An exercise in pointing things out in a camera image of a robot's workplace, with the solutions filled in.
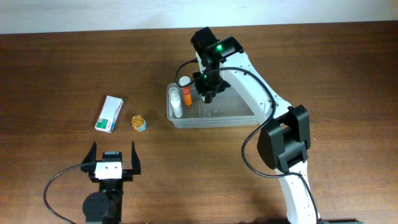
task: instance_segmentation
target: brown table surface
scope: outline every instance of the brown table surface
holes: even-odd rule
[[[62,223],[42,193],[58,171],[98,144],[142,175],[124,184],[124,223],[252,223],[286,217],[279,181],[251,172],[240,155],[255,126],[177,129],[166,87],[194,57],[197,29],[0,35],[1,223]],[[326,220],[398,222],[398,22],[214,28],[233,35],[273,89],[310,112],[308,173]],[[198,70],[194,64],[183,73]],[[104,96],[124,100],[114,133],[94,129]],[[141,133],[131,127],[140,114]],[[256,150],[248,159],[273,174]],[[77,223],[98,190],[86,174],[51,185],[53,208]]]

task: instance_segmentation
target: white wall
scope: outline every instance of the white wall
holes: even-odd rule
[[[0,33],[398,19],[397,0],[0,0]]]

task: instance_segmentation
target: green light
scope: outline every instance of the green light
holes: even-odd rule
[[[219,45],[217,45],[216,49],[217,49],[218,51],[222,51],[222,50],[223,50],[223,46],[222,46],[221,44],[219,44]]]

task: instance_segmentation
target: white bottle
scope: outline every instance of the white bottle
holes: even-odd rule
[[[172,87],[169,89],[170,103],[173,108],[174,116],[176,118],[181,118],[182,116],[182,105],[180,94],[178,93],[178,89]]]

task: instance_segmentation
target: white box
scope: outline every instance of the white box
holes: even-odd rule
[[[99,115],[97,123],[95,124],[95,129],[106,133],[112,133],[122,105],[122,99],[113,96],[106,96],[101,114]]]

